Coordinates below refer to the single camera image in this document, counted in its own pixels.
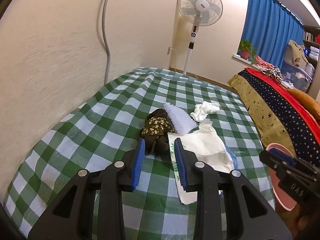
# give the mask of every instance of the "bed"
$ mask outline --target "bed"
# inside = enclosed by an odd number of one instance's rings
[[[105,85],[31,149],[8,187],[5,211],[27,236],[76,172],[103,170],[136,147],[149,113],[169,102],[190,114],[204,100],[220,103],[218,114],[208,116],[213,127],[236,155],[239,170],[274,206],[268,170],[259,160],[261,141],[240,98],[176,72],[138,68]],[[127,239],[193,239],[196,203],[180,203],[170,156],[146,156],[137,190],[123,193],[123,211]],[[225,213],[221,215],[225,230]]]
[[[229,84],[244,102],[265,147],[279,143],[320,167],[320,126],[292,95],[251,68],[234,75]]]

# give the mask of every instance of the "curtain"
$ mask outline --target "curtain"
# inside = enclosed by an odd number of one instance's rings
[[[289,40],[303,44],[303,25],[277,0],[249,0],[242,40],[263,60],[281,68]]]

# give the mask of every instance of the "metal rivet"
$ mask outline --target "metal rivet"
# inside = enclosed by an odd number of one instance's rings
[[[117,168],[121,168],[121,167],[124,166],[124,162],[122,162],[122,161],[115,162],[115,166],[116,166]]]
[[[87,175],[87,171],[86,170],[80,170],[79,172],[78,172],[78,175],[80,176],[80,177],[84,177],[85,175]]]
[[[233,170],[233,171],[231,172],[231,174],[232,174],[232,176],[234,176],[234,177],[240,177],[240,176],[241,176],[241,172],[238,171],[238,170]]]
[[[203,168],[204,167],[204,163],[203,162],[196,162],[196,167],[198,168]]]

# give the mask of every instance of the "white pedestal fan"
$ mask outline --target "white pedestal fan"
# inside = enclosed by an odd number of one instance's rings
[[[223,11],[221,0],[178,0],[181,15],[193,24],[190,35],[190,43],[183,74],[191,60],[194,44],[196,42],[199,26],[209,26],[216,23]]]

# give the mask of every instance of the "red fabric trim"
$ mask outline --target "red fabric trim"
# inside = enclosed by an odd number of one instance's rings
[[[306,125],[312,132],[313,136],[315,137],[317,143],[320,145],[320,127],[315,122],[315,120],[312,119],[309,113],[303,108],[303,106],[291,94],[289,94],[287,90],[285,90],[282,86],[280,86],[278,83],[276,83],[260,71],[257,71],[252,68],[245,68],[245,70],[248,71],[251,75],[263,80],[265,83],[270,85],[275,91],[277,91],[285,100],[287,100],[287,102],[300,115],[301,119],[306,123]]]

